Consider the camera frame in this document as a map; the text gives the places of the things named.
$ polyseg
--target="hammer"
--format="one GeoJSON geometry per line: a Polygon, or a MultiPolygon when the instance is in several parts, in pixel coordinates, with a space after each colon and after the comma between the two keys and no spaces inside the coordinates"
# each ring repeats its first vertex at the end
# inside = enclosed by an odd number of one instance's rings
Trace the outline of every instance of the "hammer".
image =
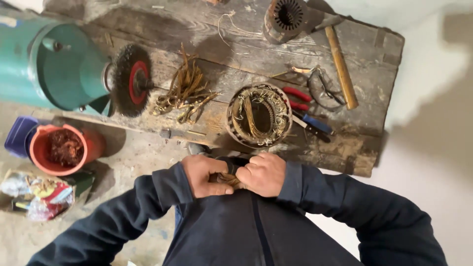
{"type": "Polygon", "coordinates": [[[337,35],[333,30],[333,25],[339,24],[342,18],[339,15],[330,15],[325,13],[322,22],[317,25],[312,32],[318,31],[325,28],[325,34],[327,34],[328,42],[330,43],[330,49],[332,51],[333,62],[337,69],[337,76],[342,88],[343,97],[347,103],[347,110],[352,110],[358,107],[358,100],[353,89],[353,83],[351,82],[350,74],[348,73],[347,63],[343,58],[342,49],[338,41],[337,35]]]}

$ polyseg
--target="navy sweatshirt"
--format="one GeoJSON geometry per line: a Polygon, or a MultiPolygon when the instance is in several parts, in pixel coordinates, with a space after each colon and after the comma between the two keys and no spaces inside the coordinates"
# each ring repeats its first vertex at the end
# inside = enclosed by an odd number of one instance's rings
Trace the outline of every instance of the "navy sweatshirt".
{"type": "Polygon", "coordinates": [[[109,265],[149,219],[179,205],[183,220],[165,266],[443,266],[430,217],[408,199],[347,175],[288,162],[277,198],[248,190],[192,197],[179,162],[141,176],[36,253],[30,266],[109,265]],[[357,231],[361,262],[301,212],[323,214],[357,231]]]}

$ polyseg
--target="hammer head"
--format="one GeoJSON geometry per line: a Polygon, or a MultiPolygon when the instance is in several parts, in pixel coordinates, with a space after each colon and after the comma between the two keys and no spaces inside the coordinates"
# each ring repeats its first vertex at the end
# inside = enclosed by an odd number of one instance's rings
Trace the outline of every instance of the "hammer head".
{"type": "Polygon", "coordinates": [[[318,31],[319,29],[324,29],[325,27],[328,27],[328,26],[337,25],[340,22],[342,22],[342,18],[340,17],[340,15],[331,15],[328,13],[324,13],[324,19],[319,25],[317,25],[312,30],[312,32],[318,31]]]}

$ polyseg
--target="sleeve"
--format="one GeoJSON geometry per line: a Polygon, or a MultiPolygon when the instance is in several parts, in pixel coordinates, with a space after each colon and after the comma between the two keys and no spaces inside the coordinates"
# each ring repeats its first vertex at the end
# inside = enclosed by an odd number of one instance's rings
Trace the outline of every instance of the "sleeve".
{"type": "Polygon", "coordinates": [[[149,219],[162,217],[172,205],[193,196],[182,164],[135,180],[134,188],[100,204],[33,255],[28,266],[108,265],[129,241],[137,239],[149,219]]]}
{"type": "Polygon", "coordinates": [[[348,175],[324,175],[315,167],[287,162],[278,200],[355,228],[366,266],[447,265],[430,216],[387,190],[348,175]]]}

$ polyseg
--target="red-handled pliers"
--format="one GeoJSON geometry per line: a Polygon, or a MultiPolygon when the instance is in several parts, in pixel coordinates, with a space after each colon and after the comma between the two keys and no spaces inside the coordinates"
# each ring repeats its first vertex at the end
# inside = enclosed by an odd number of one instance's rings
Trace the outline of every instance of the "red-handled pliers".
{"type": "MultiPolygon", "coordinates": [[[[282,91],[284,91],[286,94],[292,94],[292,95],[296,96],[297,98],[299,98],[299,99],[301,99],[305,102],[309,103],[310,101],[312,101],[312,97],[310,97],[309,95],[303,93],[302,91],[300,91],[296,88],[283,87],[282,91]]],[[[289,104],[291,105],[291,108],[295,109],[295,110],[301,110],[301,111],[308,111],[309,110],[308,105],[296,103],[295,101],[292,101],[292,100],[289,100],[289,104]]]]}

